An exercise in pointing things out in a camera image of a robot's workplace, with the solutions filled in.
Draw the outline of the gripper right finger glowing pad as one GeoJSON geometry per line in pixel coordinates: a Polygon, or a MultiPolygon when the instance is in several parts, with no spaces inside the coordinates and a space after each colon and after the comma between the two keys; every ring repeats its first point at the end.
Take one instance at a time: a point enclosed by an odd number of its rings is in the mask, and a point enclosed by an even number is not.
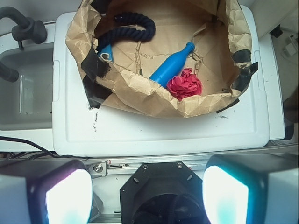
{"type": "Polygon", "coordinates": [[[203,204],[212,224],[297,224],[295,154],[215,154],[206,164],[203,204]]]}

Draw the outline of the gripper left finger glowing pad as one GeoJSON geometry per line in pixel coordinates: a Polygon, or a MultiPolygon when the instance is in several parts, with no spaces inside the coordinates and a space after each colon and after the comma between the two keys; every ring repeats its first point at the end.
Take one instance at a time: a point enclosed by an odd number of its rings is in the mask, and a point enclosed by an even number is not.
{"type": "Polygon", "coordinates": [[[92,178],[78,159],[2,159],[2,224],[86,224],[92,178]]]}

